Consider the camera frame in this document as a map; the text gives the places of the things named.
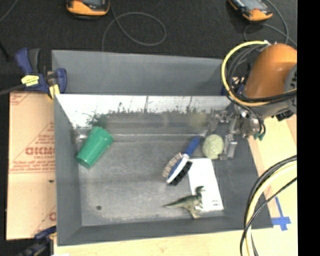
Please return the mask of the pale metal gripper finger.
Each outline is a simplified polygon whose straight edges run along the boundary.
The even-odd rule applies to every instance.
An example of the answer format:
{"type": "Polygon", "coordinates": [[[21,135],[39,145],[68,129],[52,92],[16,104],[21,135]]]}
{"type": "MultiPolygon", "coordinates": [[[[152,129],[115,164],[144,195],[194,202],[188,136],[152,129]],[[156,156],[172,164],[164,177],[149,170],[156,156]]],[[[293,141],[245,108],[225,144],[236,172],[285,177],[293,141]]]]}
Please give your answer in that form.
{"type": "Polygon", "coordinates": [[[230,122],[230,116],[227,110],[215,111],[209,123],[208,131],[213,133],[216,131],[219,124],[227,124],[230,122]]]}
{"type": "Polygon", "coordinates": [[[235,156],[236,147],[238,142],[233,134],[227,134],[224,137],[224,146],[222,153],[219,156],[220,160],[233,159],[235,156]]]}

